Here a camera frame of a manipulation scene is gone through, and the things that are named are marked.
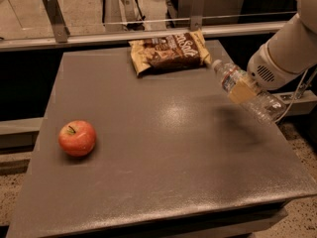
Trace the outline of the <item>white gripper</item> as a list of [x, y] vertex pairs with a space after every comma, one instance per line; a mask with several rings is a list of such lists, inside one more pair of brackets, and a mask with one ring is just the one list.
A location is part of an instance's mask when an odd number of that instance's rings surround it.
[[262, 87], [266, 90], [277, 90], [298, 77], [300, 71], [287, 71], [271, 57], [268, 43], [252, 55], [247, 65], [251, 77], [242, 77], [229, 92], [229, 98], [236, 104], [247, 102], [256, 97]]

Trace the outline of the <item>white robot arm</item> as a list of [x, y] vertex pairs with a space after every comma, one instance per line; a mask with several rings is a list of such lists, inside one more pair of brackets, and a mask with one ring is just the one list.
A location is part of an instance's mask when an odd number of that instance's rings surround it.
[[297, 0], [297, 13], [252, 55], [247, 75], [229, 91], [237, 104], [277, 90], [317, 64], [317, 0]]

